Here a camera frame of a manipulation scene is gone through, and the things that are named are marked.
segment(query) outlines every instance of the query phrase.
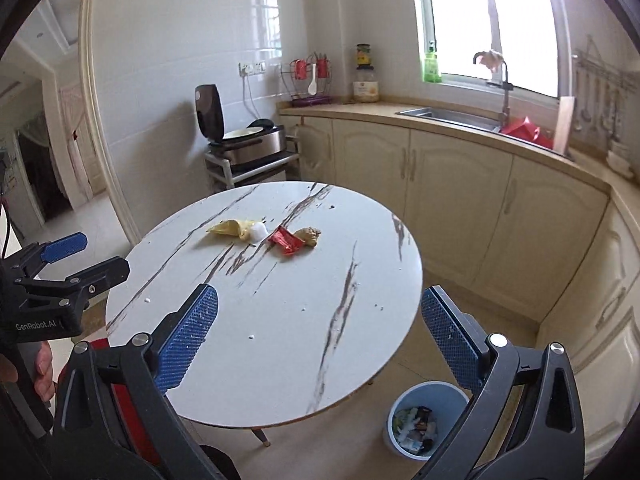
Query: round table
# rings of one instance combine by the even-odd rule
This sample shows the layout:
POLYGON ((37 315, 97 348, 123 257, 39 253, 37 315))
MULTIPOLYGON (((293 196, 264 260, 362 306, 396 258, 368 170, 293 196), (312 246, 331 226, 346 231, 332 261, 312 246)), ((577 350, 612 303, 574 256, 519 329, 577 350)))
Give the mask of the round table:
POLYGON ((199 283, 218 316, 167 397, 187 419, 268 428, 345 399, 398 350, 422 291, 415 241, 391 211, 359 193, 308 182, 241 187, 188 206, 128 256, 129 279, 109 294, 111 346, 151 333, 199 283), (208 234, 228 219, 322 231, 316 248, 283 256, 268 241, 208 234))

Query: human hand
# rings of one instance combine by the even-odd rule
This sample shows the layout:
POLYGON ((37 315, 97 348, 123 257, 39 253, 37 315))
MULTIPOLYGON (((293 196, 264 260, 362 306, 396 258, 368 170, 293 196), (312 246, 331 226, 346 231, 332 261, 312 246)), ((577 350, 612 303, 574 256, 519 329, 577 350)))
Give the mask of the human hand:
POLYGON ((38 375, 33 381, 33 386, 43 402, 47 402, 56 394, 56 385, 53 383, 53 354, 49 341, 42 342, 34 365, 38 375))
MULTIPOLYGON (((43 402, 47 402, 56 393, 56 387, 53 383, 53 354, 48 341, 42 342, 34 366, 37 373, 33 383, 34 389, 43 402)), ((17 380, 18 371, 14 365, 9 359, 0 355, 0 381, 15 383, 17 380)))

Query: ceiling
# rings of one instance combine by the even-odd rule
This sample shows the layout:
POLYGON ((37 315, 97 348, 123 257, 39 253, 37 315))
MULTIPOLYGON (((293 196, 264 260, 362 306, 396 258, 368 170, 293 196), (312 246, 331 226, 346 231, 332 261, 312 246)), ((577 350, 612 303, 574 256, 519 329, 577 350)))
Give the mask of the ceiling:
MULTIPOLYGON (((20 28, 17 37, 50 67, 78 55, 80 0, 42 0, 20 28)), ((0 105, 9 102, 37 79, 0 60, 0 105)))
POLYGON ((80 1, 42 0, 17 36, 49 66, 77 56, 80 1))
POLYGON ((0 60, 0 106, 37 81, 15 65, 0 60))

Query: cabinet door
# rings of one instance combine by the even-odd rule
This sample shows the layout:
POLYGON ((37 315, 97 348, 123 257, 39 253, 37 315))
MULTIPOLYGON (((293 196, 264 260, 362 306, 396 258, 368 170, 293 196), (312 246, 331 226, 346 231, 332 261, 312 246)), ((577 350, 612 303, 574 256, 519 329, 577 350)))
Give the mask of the cabinet door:
POLYGON ((294 136, 297 132, 298 125, 302 122, 302 117, 296 115, 280 115, 278 123, 284 126, 287 135, 294 136))
POLYGON ((335 183, 334 134, 331 119, 304 117, 296 127, 300 177, 308 182, 335 183))
POLYGON ((589 252, 553 310, 540 325, 542 346, 558 341, 574 366, 578 356, 600 333, 615 325, 620 309, 640 271, 640 252, 618 209, 607 211, 589 252))
POLYGON ((334 120, 335 176, 404 218, 409 130, 384 124, 334 120))
POLYGON ((411 131, 406 224, 427 269, 469 287, 494 235, 513 155, 411 131))
POLYGON ((620 322, 596 336, 575 359, 570 356, 584 421, 586 473, 609 452, 640 402, 639 308, 636 282, 620 306, 620 322))
POLYGON ((578 269, 606 204, 599 190, 514 157, 502 213, 473 289, 542 321, 578 269))

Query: red snack wrapper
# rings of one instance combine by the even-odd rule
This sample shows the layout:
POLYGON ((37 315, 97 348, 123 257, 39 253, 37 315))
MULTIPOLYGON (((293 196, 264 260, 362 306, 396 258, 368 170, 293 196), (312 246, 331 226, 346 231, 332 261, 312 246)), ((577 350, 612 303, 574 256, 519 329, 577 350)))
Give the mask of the red snack wrapper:
POLYGON ((283 226, 279 226, 269 237, 269 240, 274 244, 280 245, 284 249, 285 256, 291 256, 297 253, 305 244, 300 238, 292 235, 283 226))

